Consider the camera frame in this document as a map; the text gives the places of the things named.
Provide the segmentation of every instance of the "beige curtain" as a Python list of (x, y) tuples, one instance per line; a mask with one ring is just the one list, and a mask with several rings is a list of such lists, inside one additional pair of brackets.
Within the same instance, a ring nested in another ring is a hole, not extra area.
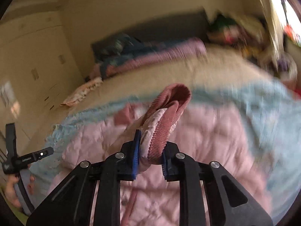
[(283, 29), (273, 7), (271, 0), (260, 0), (265, 19), (270, 32), (271, 46), (273, 48), (273, 63), (275, 65), (283, 49)]

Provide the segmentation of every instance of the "bed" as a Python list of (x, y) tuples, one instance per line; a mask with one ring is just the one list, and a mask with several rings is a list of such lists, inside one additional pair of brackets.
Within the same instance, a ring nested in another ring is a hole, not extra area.
[[(55, 153), (31, 166), (38, 184), (37, 204), (45, 198), (52, 180), (61, 171), (62, 153), (78, 130), (105, 120), (129, 102), (151, 102), (167, 85), (182, 83), (192, 92), (192, 104), (221, 106), (231, 102), (236, 106), (249, 152), (266, 175), (274, 224), (284, 217), (301, 188), (298, 159), (301, 103), (281, 83), (242, 59), (237, 51), (208, 43), (204, 33), (207, 27), (205, 12), (198, 11), (155, 19), (124, 30), (142, 41), (197, 36), (205, 42), (206, 53), (108, 78), (79, 104), (57, 109), (32, 138), (27, 150), (42, 148), (46, 134), (50, 134), (45, 146), (52, 146)], [(92, 47), (103, 48), (110, 40), (107, 38)]]

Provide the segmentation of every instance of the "dark gray headboard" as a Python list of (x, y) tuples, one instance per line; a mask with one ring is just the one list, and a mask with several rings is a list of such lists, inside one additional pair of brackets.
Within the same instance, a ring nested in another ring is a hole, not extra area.
[(122, 31), (118, 31), (92, 44), (92, 49), (98, 51), (112, 42), (113, 38), (120, 33), (128, 34), (140, 41), (166, 41), (198, 37), (203, 42), (209, 42), (206, 35), (209, 22), (204, 9), (181, 14), (172, 14), (165, 17), (155, 18)]

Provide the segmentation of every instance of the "gray handle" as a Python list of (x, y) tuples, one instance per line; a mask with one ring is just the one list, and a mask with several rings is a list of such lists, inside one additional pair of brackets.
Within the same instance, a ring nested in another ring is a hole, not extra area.
[[(28, 184), (30, 183), (30, 176), (31, 176), (31, 172), (29, 171), (29, 169), (21, 170), (20, 180), (18, 183), (14, 185), (16, 195), (21, 203), (24, 213), (27, 216), (30, 216), (34, 210), (33, 199), (31, 198), (31, 195), (28, 193), (28, 188), (27, 188)], [(28, 198), (26, 198), (26, 195), (23, 196), (21, 191), (23, 191), (23, 193), (26, 192)]]

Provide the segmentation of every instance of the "silver screw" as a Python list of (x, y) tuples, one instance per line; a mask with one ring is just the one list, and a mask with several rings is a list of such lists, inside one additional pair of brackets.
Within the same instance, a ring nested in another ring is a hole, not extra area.
[(89, 162), (88, 161), (82, 161), (81, 163), (80, 163), (80, 167), (82, 167), (82, 168), (86, 168), (86, 167), (88, 167), (89, 166)]
[(219, 168), (219, 163), (217, 161), (213, 161), (213, 162), (211, 162), (211, 166), (213, 168)]
[(117, 159), (122, 159), (122, 158), (124, 157), (124, 154), (123, 154), (122, 152), (118, 152), (118, 153), (115, 155), (115, 157), (116, 157)]
[(176, 154), (176, 158), (178, 158), (178, 159), (184, 159), (185, 155), (183, 153), (178, 153), (178, 154)]

